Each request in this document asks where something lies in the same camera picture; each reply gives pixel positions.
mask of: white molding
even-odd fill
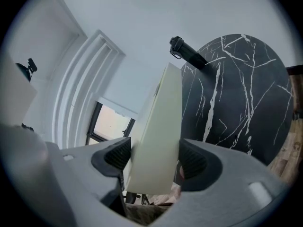
[[[58,67],[56,67],[55,71],[52,74],[51,80],[48,85],[48,95],[46,95],[45,101],[45,140],[46,141],[54,141],[53,137],[53,118],[55,115],[55,102],[57,99],[57,95],[59,93],[60,83],[64,77],[64,74],[70,64],[70,61],[79,50],[79,48],[86,41],[87,37],[79,36],[76,41],[72,43],[72,45],[68,48],[65,55],[61,59]]]
[[[69,44],[66,46],[66,48],[62,51],[60,57],[57,60],[56,65],[54,66],[53,72],[51,74],[50,80],[47,84],[47,89],[45,92],[45,100],[43,102],[42,107],[47,110],[48,113],[44,114],[42,117],[42,127],[44,132],[44,140],[50,140],[51,139],[51,122],[52,122],[52,115],[53,115],[53,109],[54,109],[54,97],[51,97],[53,95],[53,91],[56,91],[56,83],[55,81],[58,80],[58,78],[61,77],[60,73],[58,73],[59,70],[62,70],[62,68],[65,67],[64,65],[64,57],[68,55],[68,51],[72,50],[72,46],[76,44],[77,40],[80,38],[79,34],[75,34],[75,36],[70,40]]]
[[[124,56],[100,30],[78,50],[65,72],[55,100],[52,135],[60,148],[85,143],[82,135],[86,135],[92,107],[96,103],[92,95],[107,87],[112,76],[109,72],[117,69]]]

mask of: window frame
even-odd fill
[[[96,123],[97,123],[97,120],[98,120],[98,117],[99,117],[99,114],[100,114],[100,111],[101,111],[101,108],[102,108],[103,104],[97,102],[96,104],[96,107],[94,109],[94,112],[91,116],[91,120],[90,120],[90,123],[89,123],[89,130],[86,134],[86,142],[85,142],[85,145],[88,145],[89,144],[89,139],[92,138],[93,140],[95,141],[98,141],[98,142],[103,142],[103,141],[107,141],[107,139],[97,135],[94,133],[94,129],[96,127]],[[123,137],[128,137],[132,128],[133,128],[133,125],[134,125],[134,122],[135,120],[134,119],[130,119],[129,123],[128,123],[128,126],[127,128],[125,129],[124,131],[124,135]]]

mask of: white wall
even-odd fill
[[[125,54],[104,97],[138,112],[147,91],[171,62],[169,40],[179,35],[195,49],[227,34],[267,43],[283,61],[303,63],[298,42],[273,0],[64,0],[87,35],[97,28]]]
[[[60,148],[85,144],[96,101],[124,57],[100,30],[74,55],[54,99],[52,136]]]
[[[6,37],[6,50],[14,62],[27,67],[32,58],[38,68],[31,79],[37,95],[23,123],[45,140],[50,140],[51,133],[47,117],[54,75],[69,64],[85,39],[62,0],[29,0]]]

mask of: white marble veining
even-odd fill
[[[268,118],[267,111],[269,115],[275,114],[273,115],[275,123],[269,124],[269,127],[276,126],[276,131],[273,130],[274,134],[266,135],[266,138],[273,141],[273,145],[268,145],[269,141],[267,141],[267,145],[263,147],[282,146],[281,141],[285,135],[285,128],[282,125],[285,123],[286,126],[290,125],[292,92],[286,71],[285,76],[281,77],[283,74],[279,70],[283,70],[284,66],[274,51],[262,41],[248,35],[227,35],[208,43],[198,52],[206,59],[205,68],[207,69],[195,71],[193,66],[186,64],[182,75],[187,73],[187,78],[190,76],[192,79],[191,82],[186,80],[190,89],[189,94],[186,95],[187,98],[184,98],[185,109],[182,114],[183,120],[187,110],[186,117],[189,117],[191,121],[195,120],[196,133],[190,134],[194,135],[192,139],[241,150],[249,155],[258,155],[262,150],[258,132],[264,134],[265,131],[264,126],[263,131],[259,130],[257,120],[261,120],[260,115]],[[273,72],[277,71],[279,76],[275,78],[273,73],[273,75],[262,77],[263,71],[264,75],[268,75],[267,67],[274,67]],[[280,96],[277,87],[289,97],[286,99],[285,96]],[[264,98],[266,98],[266,103],[261,104]],[[281,103],[279,110],[285,108],[281,115],[276,115],[279,110],[271,111],[266,105],[277,98]],[[196,102],[194,108],[192,108],[192,102],[188,104],[189,100]],[[190,116],[190,111],[193,111],[194,118]]]
[[[216,75],[216,83],[215,83],[215,86],[214,86],[214,94],[213,94],[213,97],[212,99],[210,100],[209,104],[210,104],[210,109],[208,111],[208,118],[207,118],[207,122],[206,122],[206,127],[205,127],[205,132],[204,132],[204,136],[203,136],[203,142],[206,141],[207,139],[207,136],[209,134],[209,131],[213,125],[213,116],[214,116],[214,102],[215,102],[215,99],[216,99],[216,96],[217,96],[217,86],[218,86],[218,82],[219,82],[219,75],[220,75],[220,67],[218,68],[217,70],[217,75]]]

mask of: black rubber grip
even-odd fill
[[[179,161],[184,172],[183,192],[201,191],[211,186],[222,173],[221,160],[187,140],[180,139]]]
[[[91,157],[91,163],[102,175],[119,177],[131,157],[131,138],[121,141],[99,151]]]

